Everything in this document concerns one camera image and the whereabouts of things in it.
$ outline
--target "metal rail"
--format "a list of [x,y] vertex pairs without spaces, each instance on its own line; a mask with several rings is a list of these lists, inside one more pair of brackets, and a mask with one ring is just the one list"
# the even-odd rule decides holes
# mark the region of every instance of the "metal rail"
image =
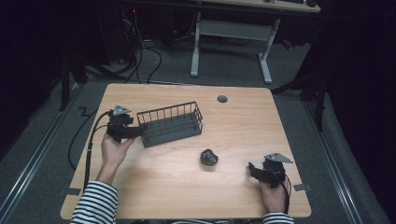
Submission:
[[340,197],[341,203],[344,206],[346,211],[346,216],[349,219],[349,223],[361,224],[361,215],[359,214],[358,208],[355,206],[353,202],[352,195],[350,194],[349,188],[344,181],[344,178],[341,175],[340,170],[338,169],[337,163],[332,155],[332,151],[327,143],[326,137],[323,132],[318,129],[318,126],[315,122],[315,112],[312,106],[308,102],[302,102],[305,113],[309,115],[309,121],[312,124],[312,127],[315,129],[315,133],[317,134],[318,140],[321,144],[321,152],[325,159],[325,163],[327,168],[329,169],[330,176],[332,178],[332,182],[334,183],[335,189],[337,190],[338,196]]
[[71,101],[64,111],[58,112],[55,119],[52,121],[51,125],[44,134],[41,142],[35,149],[35,153],[29,160],[22,173],[18,177],[17,182],[14,184],[11,192],[8,194],[7,198],[4,200],[0,207],[0,223],[7,223],[11,217],[14,209],[18,205],[21,197],[23,196],[26,189],[29,187],[30,182],[35,176],[41,162],[44,160],[47,152],[50,149],[50,144],[52,142],[53,136],[57,133],[59,126],[61,125],[65,115],[67,114],[70,105],[73,104],[75,99],[79,96],[83,89],[83,86],[75,84],[72,88]]

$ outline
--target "black rock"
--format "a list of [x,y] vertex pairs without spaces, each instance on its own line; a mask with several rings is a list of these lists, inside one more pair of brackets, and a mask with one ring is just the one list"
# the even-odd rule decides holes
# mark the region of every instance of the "black rock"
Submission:
[[213,151],[209,148],[201,153],[201,163],[204,165],[213,166],[216,165],[218,161],[219,157],[216,156],[215,153],[213,153]]

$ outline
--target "striped sleeve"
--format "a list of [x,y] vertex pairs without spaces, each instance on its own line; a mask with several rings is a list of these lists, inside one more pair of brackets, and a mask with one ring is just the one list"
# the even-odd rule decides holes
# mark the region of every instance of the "striped sleeve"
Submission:
[[292,217],[284,213],[269,213],[265,215],[262,220],[262,224],[293,224],[294,220]]
[[88,182],[71,223],[116,223],[119,191],[100,181]]

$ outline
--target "white desk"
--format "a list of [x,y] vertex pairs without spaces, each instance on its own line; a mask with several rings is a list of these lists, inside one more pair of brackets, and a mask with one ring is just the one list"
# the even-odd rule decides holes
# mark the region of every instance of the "white desk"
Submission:
[[[265,7],[269,9],[292,10],[307,13],[320,12],[320,8],[318,6],[309,7],[306,3],[295,4],[277,0],[275,0],[274,3],[265,3],[262,0],[201,0],[198,2],[198,4],[202,4],[202,2],[231,4],[244,7]],[[280,20],[275,20],[273,25],[262,26],[227,21],[201,20],[201,13],[198,13],[195,28],[195,45],[194,51],[192,53],[191,76],[198,76],[200,35],[217,35],[265,41],[266,44],[263,52],[259,54],[259,62],[262,68],[262,75],[264,77],[265,83],[271,84],[272,79],[268,69],[267,57],[274,42],[279,23]]]

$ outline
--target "metal wire basket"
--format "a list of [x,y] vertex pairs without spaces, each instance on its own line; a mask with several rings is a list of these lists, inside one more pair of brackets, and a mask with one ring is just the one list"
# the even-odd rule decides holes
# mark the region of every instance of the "metal wire basket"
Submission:
[[191,137],[202,133],[202,115],[196,102],[171,105],[136,114],[144,147]]

